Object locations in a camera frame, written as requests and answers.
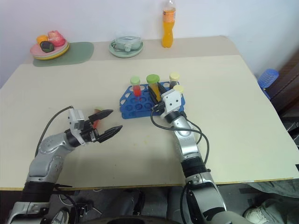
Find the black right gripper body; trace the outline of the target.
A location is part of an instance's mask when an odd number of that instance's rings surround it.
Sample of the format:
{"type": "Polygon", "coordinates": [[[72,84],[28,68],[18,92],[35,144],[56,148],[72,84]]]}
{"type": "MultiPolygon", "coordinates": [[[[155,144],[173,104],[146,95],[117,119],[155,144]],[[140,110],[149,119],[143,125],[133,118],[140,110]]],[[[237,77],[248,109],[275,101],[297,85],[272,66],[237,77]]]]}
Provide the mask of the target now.
{"type": "Polygon", "coordinates": [[[165,111],[165,103],[163,101],[160,101],[157,105],[154,105],[151,110],[158,114],[161,115],[165,111]]]}

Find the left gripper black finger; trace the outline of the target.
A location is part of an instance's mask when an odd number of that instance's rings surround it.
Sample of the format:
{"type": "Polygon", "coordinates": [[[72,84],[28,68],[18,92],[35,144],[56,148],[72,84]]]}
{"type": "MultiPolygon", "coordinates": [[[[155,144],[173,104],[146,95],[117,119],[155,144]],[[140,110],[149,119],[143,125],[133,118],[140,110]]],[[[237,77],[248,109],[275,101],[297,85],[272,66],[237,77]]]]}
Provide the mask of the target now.
{"type": "Polygon", "coordinates": [[[108,130],[106,130],[103,134],[99,136],[99,143],[102,143],[113,136],[115,136],[121,129],[123,128],[123,125],[112,127],[108,130]]]}
{"type": "Polygon", "coordinates": [[[112,109],[102,110],[90,115],[88,118],[90,122],[95,122],[97,120],[101,120],[109,116],[113,112],[112,109]]]}

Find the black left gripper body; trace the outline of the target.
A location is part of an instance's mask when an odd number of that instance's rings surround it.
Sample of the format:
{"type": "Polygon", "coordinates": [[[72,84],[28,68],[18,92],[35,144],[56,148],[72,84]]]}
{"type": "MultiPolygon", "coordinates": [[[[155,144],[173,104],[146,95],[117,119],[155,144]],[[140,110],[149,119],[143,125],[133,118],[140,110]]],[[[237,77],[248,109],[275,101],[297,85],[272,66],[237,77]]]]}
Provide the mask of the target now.
{"type": "Polygon", "coordinates": [[[81,130],[81,137],[82,139],[85,141],[85,143],[88,142],[99,142],[102,143],[103,140],[101,139],[98,130],[97,130],[97,126],[98,126],[98,122],[99,120],[96,121],[90,121],[90,120],[86,120],[84,122],[84,127],[81,130]]]}

